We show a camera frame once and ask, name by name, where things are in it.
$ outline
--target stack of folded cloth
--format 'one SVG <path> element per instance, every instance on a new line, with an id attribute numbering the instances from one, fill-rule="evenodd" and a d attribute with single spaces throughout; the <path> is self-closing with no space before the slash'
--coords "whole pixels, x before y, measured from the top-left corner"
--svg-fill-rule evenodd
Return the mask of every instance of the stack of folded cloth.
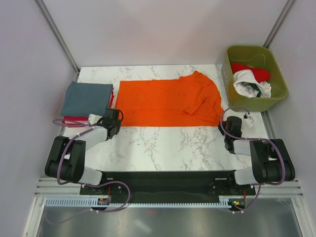
<path id="1" fill-rule="evenodd" d="M 67 89 L 61 116 L 73 121 L 87 121 L 90 114 L 103 116 L 113 97 L 112 84 L 73 81 Z"/>
<path id="2" fill-rule="evenodd" d="M 271 86 L 267 82 L 270 73 L 262 68 L 253 68 L 240 63 L 232 63 L 234 87 L 239 95 L 248 98 L 271 97 Z"/>

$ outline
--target white wall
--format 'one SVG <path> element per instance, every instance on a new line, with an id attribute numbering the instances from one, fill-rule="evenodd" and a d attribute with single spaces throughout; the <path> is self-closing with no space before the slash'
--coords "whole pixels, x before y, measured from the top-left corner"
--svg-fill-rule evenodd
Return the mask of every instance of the white wall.
<path id="1" fill-rule="evenodd" d="M 272 43 L 289 96 L 271 110 L 316 224 L 316 1 L 297 1 Z"/>
<path id="2" fill-rule="evenodd" d="M 22 235 L 75 73 L 32 0 L 0 3 L 0 236 Z"/>
<path id="3" fill-rule="evenodd" d="M 43 0 L 84 66 L 223 63 L 263 45 L 286 0 Z"/>

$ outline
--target metal frame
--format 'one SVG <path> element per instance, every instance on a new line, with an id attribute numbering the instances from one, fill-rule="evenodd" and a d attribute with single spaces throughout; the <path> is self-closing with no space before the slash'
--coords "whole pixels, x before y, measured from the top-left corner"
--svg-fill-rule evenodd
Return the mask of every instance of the metal frame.
<path id="1" fill-rule="evenodd" d="M 39 10 L 41 11 L 44 19 L 50 27 L 53 35 L 64 51 L 66 57 L 71 63 L 73 69 L 77 74 L 76 81 L 78 80 L 80 69 L 73 58 L 71 52 L 69 51 L 67 44 L 63 40 L 56 24 L 54 23 L 49 10 L 42 0 L 34 0 Z M 282 24 L 284 23 L 287 15 L 290 10 L 293 8 L 296 0 L 288 0 L 282 9 L 278 19 L 276 20 L 271 32 L 269 33 L 264 47 L 269 48 L 277 33 L 279 32 Z M 263 112 L 262 118 L 264 121 L 264 125 L 269 138 L 275 138 L 275 131 L 273 129 L 273 125 L 271 122 L 271 118 L 269 116 L 269 112 Z M 29 213 L 29 217 L 25 226 L 25 230 L 23 232 L 23 237 L 36 237 L 37 232 L 40 226 L 40 220 L 43 215 L 43 208 L 46 203 L 47 197 L 57 197 L 57 198 L 84 198 L 87 196 L 80 196 L 80 185 L 78 184 L 66 184 L 63 186 L 59 186 L 54 178 L 40 178 L 38 187 L 35 192 L 34 200 L 32 203 L 31 211 Z M 90 198 L 96 198 L 100 196 L 89 196 Z M 294 206 L 295 214 L 297 216 L 302 234 L 304 237 L 316 237 L 316 233 L 313 229 L 313 226 L 310 224 L 310 217 L 308 215 L 307 204 L 305 203 L 305 199 L 303 196 L 303 192 L 299 185 L 298 180 L 294 180 L 292 182 L 286 182 L 280 185 L 279 187 L 271 186 L 271 185 L 263 185 L 261 188 L 261 193 L 259 198 L 291 198 Z"/>

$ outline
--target olive green plastic bin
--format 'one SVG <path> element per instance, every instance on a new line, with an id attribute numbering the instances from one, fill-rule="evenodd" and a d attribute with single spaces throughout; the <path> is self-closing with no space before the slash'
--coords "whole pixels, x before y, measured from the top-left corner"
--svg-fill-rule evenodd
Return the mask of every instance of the olive green plastic bin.
<path id="1" fill-rule="evenodd" d="M 231 68 L 233 62 L 255 68 L 263 68 L 270 73 L 271 98 L 247 98 L 239 95 L 234 88 Z M 244 106 L 250 111 L 263 112 L 288 95 L 288 89 L 270 50 L 260 46 L 235 45 L 227 49 L 222 67 L 222 76 L 229 106 Z"/>

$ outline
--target gray floor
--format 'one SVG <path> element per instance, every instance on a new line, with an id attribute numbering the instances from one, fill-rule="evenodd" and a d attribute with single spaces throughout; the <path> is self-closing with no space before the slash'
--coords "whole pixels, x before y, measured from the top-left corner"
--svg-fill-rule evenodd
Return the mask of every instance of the gray floor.
<path id="1" fill-rule="evenodd" d="M 83 209 L 45 208 L 51 221 L 64 220 Z M 58 226 L 43 222 L 42 231 L 43 237 L 302 236 L 291 201 L 286 199 L 260 199 L 248 212 L 235 215 L 206 208 L 127 208 L 114 213 L 87 212 Z"/>

